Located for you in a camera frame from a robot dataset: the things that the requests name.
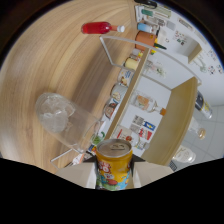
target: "can lid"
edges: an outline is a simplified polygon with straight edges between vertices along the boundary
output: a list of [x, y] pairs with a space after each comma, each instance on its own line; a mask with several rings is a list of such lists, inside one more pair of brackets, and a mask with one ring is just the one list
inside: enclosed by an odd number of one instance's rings
[[119, 158], [131, 151], [131, 144], [123, 139], [107, 139], [100, 142], [96, 150], [103, 156]]

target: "orange item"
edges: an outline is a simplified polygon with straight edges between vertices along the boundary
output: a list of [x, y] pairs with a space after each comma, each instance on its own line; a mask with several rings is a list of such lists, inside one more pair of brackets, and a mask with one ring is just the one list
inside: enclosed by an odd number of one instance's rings
[[[153, 47], [156, 38], [157, 38], [157, 36], [155, 34], [139, 31], [135, 40]], [[140, 46], [138, 44], [135, 45], [135, 48], [137, 48], [141, 51], [145, 50], [145, 47]]]

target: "wooden panel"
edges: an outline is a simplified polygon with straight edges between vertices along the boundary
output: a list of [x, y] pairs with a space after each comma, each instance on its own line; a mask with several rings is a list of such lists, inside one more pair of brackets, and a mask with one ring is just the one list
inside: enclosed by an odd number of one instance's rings
[[166, 115], [162, 118], [149, 149], [143, 153], [141, 158], [150, 163], [169, 164], [189, 127], [196, 94], [197, 79], [195, 77], [172, 90]]
[[[82, 34], [81, 26], [108, 21], [126, 27], [124, 33], [110, 35], [133, 39], [137, 27], [131, 23], [131, 4], [134, 1], [67, 2], [21, 35], [0, 73], [0, 150], [5, 159], [56, 172], [50, 160], [68, 148], [48, 134], [36, 117], [35, 102], [44, 92], [59, 93], [101, 117], [120, 69], [110, 64], [99, 35]], [[118, 46], [110, 49], [113, 57], [124, 57]], [[69, 161], [64, 157], [58, 165]]]

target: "green item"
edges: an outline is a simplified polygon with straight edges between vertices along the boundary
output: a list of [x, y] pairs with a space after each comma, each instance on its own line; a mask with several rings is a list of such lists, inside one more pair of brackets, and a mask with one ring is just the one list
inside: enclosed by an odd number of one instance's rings
[[156, 43], [154, 43], [154, 47], [159, 47], [159, 48], [162, 48], [162, 49], [165, 49], [165, 50], [166, 50], [166, 47], [163, 47], [163, 46], [160, 45], [160, 44], [156, 44]]
[[153, 11], [142, 9], [142, 14], [147, 16], [153, 16]]

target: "clear plastic container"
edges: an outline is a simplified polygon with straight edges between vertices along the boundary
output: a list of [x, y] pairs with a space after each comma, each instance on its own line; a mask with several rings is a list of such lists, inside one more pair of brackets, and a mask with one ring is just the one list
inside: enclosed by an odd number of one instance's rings
[[153, 111], [158, 112], [162, 116], [166, 114], [166, 109], [163, 107], [160, 107], [157, 105], [157, 102], [154, 98], [140, 92], [140, 91], [134, 91], [131, 99], [130, 104], [132, 104], [135, 107], [140, 108], [141, 110], [144, 110], [148, 113], [151, 113]]
[[188, 127], [188, 131], [193, 135], [196, 135], [201, 140], [204, 139], [206, 135], [206, 130], [202, 127], [201, 124], [197, 122], [194, 117], [191, 118], [191, 123]]
[[181, 163], [193, 163], [196, 158], [196, 154], [192, 152], [189, 148], [180, 146], [173, 157], [173, 160], [176, 160]]
[[36, 114], [42, 126], [61, 143], [84, 153], [100, 121], [74, 102], [56, 93], [44, 93], [37, 99]]

